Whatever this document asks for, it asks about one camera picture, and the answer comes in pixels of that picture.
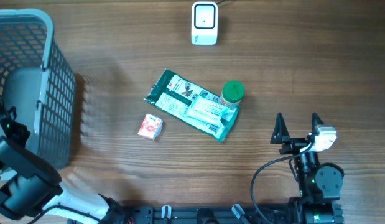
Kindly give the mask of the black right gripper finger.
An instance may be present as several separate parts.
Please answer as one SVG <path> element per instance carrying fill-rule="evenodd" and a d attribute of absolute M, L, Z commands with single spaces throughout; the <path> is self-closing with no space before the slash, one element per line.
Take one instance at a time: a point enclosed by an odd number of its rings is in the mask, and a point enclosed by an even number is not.
<path fill-rule="evenodd" d="M 312 133 L 317 134 L 317 126 L 324 125 L 324 122 L 320 119 L 317 113 L 312 113 Z"/>
<path fill-rule="evenodd" d="M 276 123 L 273 134 L 271 135 L 271 144 L 284 144 L 290 141 L 290 135 L 287 130 L 282 113 L 278 113 L 276 116 Z"/>

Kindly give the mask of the green lid jar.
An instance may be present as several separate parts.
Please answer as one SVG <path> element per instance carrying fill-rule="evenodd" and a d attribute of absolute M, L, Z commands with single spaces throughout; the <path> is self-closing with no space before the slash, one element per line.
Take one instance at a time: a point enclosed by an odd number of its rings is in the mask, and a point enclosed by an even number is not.
<path fill-rule="evenodd" d="M 221 92 L 220 103 L 231 109 L 235 109 L 239 106 L 241 100 L 245 94 L 244 85 L 237 81 L 228 81 Z"/>

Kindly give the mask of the light green wipes pack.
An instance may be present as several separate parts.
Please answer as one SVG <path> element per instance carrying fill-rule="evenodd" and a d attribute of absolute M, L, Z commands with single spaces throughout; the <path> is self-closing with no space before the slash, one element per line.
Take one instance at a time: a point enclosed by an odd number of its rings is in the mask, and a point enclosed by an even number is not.
<path fill-rule="evenodd" d="M 222 117 L 229 112 L 229 107 L 198 96 L 189 106 L 187 114 L 189 118 L 220 127 Z"/>

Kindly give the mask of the large green 3M package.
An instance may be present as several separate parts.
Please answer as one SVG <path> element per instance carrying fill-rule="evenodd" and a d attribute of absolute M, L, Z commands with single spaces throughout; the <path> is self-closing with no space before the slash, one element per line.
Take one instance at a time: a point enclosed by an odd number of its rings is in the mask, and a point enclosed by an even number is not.
<path fill-rule="evenodd" d="M 218 95 L 184 79 L 171 70 L 165 70 L 144 100 L 184 123 L 213 136 L 217 141 L 224 141 L 238 117 L 240 107 L 238 106 L 225 114 L 221 119 L 220 126 L 216 127 L 213 124 L 188 117 L 188 108 L 198 96 L 215 103 L 220 102 Z"/>

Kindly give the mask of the red tissue pack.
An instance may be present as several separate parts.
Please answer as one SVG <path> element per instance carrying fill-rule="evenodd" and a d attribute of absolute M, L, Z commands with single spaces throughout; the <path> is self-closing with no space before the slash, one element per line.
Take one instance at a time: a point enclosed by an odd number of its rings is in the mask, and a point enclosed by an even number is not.
<path fill-rule="evenodd" d="M 146 114 L 138 135 L 147 139 L 155 140 L 162 131 L 163 121 L 154 115 Z"/>

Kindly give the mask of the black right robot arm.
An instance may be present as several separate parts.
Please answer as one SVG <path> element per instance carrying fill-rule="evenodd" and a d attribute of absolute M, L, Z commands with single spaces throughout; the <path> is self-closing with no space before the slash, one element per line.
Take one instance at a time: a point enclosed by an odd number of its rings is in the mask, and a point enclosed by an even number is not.
<path fill-rule="evenodd" d="M 280 144 L 280 154 L 290 154 L 289 165 L 300 189 L 299 197 L 287 204 L 287 223 L 344 222 L 340 199 L 344 171 L 334 163 L 320 163 L 318 154 L 329 149 L 337 139 L 337 131 L 326 125 L 318 114 L 312 114 L 312 131 L 304 138 L 292 138 L 281 113 L 277 114 L 271 144 Z"/>

